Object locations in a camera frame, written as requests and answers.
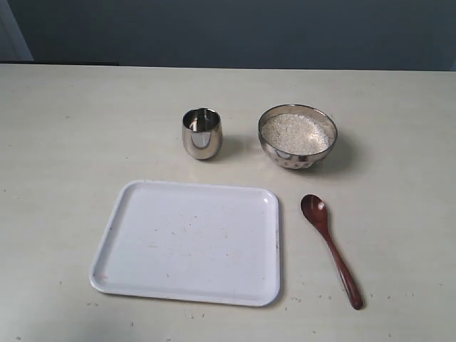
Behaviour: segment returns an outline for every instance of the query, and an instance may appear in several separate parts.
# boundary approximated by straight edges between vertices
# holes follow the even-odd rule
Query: white tray
[[[280,288],[279,204],[267,190],[124,186],[90,282],[109,294],[263,306]]]

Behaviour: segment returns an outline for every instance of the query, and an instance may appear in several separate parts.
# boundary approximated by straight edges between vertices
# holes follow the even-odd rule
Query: white table
[[[288,171],[262,152],[258,118],[282,103],[335,120],[319,168]],[[180,139],[200,106],[222,116],[210,162]],[[456,73],[0,65],[0,341],[452,341],[455,151]],[[108,216],[136,179],[276,193],[281,298],[254,309],[92,289]],[[300,213],[308,193],[331,208],[362,311]]]

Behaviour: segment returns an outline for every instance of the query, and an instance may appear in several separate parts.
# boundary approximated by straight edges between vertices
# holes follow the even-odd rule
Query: spoon bowl
[[[301,211],[328,244],[352,307],[355,310],[361,309],[363,307],[361,294],[329,234],[328,210],[325,202],[316,195],[306,195],[301,200]]]

